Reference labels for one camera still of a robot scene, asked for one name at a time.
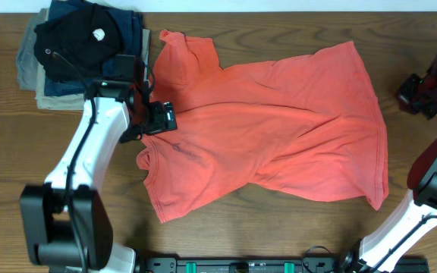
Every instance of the wooden table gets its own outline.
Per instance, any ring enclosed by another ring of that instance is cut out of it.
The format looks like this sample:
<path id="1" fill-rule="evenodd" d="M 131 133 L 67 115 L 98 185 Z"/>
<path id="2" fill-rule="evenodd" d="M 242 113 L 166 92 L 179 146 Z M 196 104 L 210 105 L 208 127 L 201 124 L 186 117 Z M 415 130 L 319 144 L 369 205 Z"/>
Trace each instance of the wooden table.
<path id="1" fill-rule="evenodd" d="M 41 111 L 35 94 L 16 83 L 15 56 L 30 14 L 0 14 L 0 272 L 44 272 L 27 258 L 18 198 L 41 184 L 66 150 L 80 120 L 75 111 Z M 373 232 L 406 193 L 407 173 L 437 137 L 437 116 L 398 110 L 393 94 L 413 72 L 423 73 L 437 48 L 437 14 L 270 13 L 145 14 L 152 61 L 159 31 L 212 37 L 222 67 L 278 60 L 348 40 L 365 61 L 388 128 L 390 195 L 380 211 L 364 198 L 312 202 L 248 185 L 184 218 L 160 224 L 135 163 L 139 142 L 119 145 L 108 167 L 103 201 L 115 240 L 180 256 L 301 256 L 313 245 L 339 253 Z M 437 228 L 410 252 L 437 272 Z"/>

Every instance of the coral fabric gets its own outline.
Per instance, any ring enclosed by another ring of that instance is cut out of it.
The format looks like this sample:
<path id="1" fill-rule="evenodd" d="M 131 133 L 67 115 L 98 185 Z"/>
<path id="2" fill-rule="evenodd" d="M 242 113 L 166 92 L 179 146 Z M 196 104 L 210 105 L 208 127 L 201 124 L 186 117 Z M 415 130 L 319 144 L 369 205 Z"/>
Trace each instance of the coral fabric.
<path id="1" fill-rule="evenodd" d="M 178 129 L 137 156 L 161 222 L 247 183 L 315 201 L 388 194 L 387 135 L 353 42 L 225 69 L 212 39 L 163 30 L 153 100 Z"/>

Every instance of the black cloth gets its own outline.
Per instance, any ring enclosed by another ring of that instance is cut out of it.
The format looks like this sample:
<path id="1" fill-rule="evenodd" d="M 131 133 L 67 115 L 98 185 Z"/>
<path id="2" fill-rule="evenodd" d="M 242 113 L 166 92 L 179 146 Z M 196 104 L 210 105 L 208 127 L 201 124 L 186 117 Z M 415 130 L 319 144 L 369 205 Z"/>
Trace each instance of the black cloth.
<path id="1" fill-rule="evenodd" d="M 100 41 L 94 30 L 104 31 Z M 121 37 L 114 20 L 99 5 L 89 5 L 35 28 L 34 54 L 54 81 L 76 80 L 68 65 L 56 58 L 57 52 L 75 66 L 83 77 L 101 75 L 101 64 L 121 51 Z"/>

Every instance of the green strip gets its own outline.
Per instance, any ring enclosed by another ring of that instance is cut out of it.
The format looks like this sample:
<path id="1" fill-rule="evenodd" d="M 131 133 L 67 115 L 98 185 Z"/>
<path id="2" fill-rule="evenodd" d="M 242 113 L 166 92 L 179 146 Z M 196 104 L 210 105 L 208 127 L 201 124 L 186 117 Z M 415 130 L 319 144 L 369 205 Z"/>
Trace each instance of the green strip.
<path id="1" fill-rule="evenodd" d="M 285 273 L 294 273 L 294 263 L 285 262 Z"/>
<path id="2" fill-rule="evenodd" d="M 196 263 L 187 262 L 187 273 L 196 273 Z"/>

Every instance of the white tag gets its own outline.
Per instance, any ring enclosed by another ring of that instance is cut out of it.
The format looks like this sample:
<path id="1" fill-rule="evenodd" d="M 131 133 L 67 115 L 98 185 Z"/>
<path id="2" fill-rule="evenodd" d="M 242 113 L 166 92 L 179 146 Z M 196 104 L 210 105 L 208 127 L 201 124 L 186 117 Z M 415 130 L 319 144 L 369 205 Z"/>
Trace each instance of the white tag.
<path id="1" fill-rule="evenodd" d="M 102 41 L 102 39 L 104 39 L 104 36 L 105 36 L 104 30 L 102 30 L 102 29 L 94 30 L 92 32 L 92 34 L 97 39 L 97 41 Z"/>

